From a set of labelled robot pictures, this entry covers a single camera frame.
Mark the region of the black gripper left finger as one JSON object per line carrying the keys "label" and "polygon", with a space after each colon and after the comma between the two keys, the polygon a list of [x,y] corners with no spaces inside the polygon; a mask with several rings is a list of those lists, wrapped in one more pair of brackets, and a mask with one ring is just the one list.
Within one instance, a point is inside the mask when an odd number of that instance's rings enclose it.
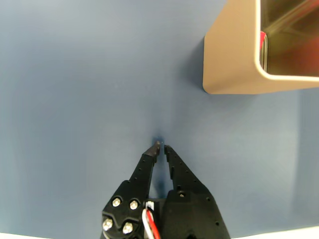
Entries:
{"label": "black gripper left finger", "polygon": [[154,164],[160,154],[155,142],[141,156],[129,180],[123,181],[102,210],[103,239],[145,239],[142,212],[149,200]]}

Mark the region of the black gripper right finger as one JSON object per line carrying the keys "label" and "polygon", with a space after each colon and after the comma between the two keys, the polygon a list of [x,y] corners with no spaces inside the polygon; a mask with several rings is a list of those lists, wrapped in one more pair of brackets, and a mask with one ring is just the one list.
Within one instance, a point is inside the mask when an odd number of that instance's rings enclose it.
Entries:
{"label": "black gripper right finger", "polygon": [[173,190],[160,220],[163,239],[229,239],[219,208],[204,184],[169,145],[164,146]]}

